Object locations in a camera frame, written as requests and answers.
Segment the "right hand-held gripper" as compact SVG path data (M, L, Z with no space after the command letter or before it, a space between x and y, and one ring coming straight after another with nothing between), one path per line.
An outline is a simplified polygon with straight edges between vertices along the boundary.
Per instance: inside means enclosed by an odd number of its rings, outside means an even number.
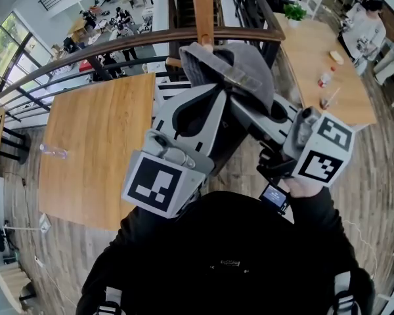
M283 144L271 156L260 153L257 170L268 180L293 177L329 187L351 159L355 132L328 112L312 106L299 111L279 94L274 95L270 115L237 96L230 97L230 111L256 140L269 137ZM294 121L289 132L288 120Z

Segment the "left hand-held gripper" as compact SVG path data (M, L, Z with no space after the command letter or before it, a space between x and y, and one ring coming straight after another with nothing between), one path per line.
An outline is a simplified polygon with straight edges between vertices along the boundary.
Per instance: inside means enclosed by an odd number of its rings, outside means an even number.
M228 112L227 92L213 83L166 100L142 148L133 150L121 198L166 219L177 217L232 155Z

